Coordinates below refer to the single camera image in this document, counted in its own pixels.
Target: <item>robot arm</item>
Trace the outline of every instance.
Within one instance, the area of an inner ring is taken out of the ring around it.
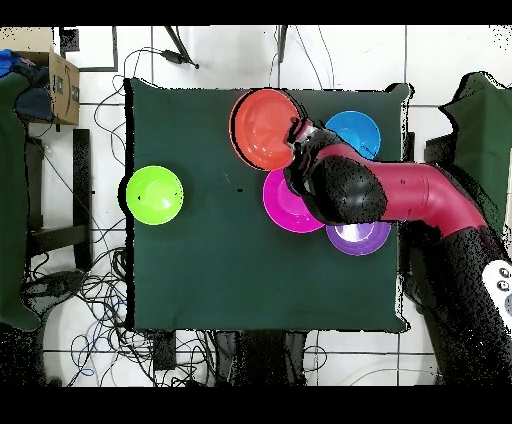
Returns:
[[[447,384],[512,384],[512,266],[499,237],[458,183],[428,164],[373,162],[335,133],[292,129],[288,186],[328,225],[422,221],[433,307],[425,319]]]

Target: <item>white controller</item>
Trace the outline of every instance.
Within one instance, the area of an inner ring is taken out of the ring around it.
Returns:
[[[512,265],[492,261],[484,268],[482,281],[512,337]]]

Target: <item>magenta bowl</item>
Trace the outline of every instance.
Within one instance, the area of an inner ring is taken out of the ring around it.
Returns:
[[[281,169],[267,175],[263,184],[263,205],[272,221],[292,233],[310,233],[325,226],[311,215],[303,200],[288,189]]]

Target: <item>lime green bowl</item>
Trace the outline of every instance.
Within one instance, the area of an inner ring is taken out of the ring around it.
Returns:
[[[165,224],[183,205],[183,186],[167,168],[146,166],[137,170],[128,181],[126,205],[133,217],[143,224]]]

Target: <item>orange bowl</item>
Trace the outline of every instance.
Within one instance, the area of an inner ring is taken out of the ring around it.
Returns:
[[[229,135],[238,156],[253,168],[274,171],[293,160],[286,139],[299,111],[281,91],[250,91],[235,103],[229,119]]]

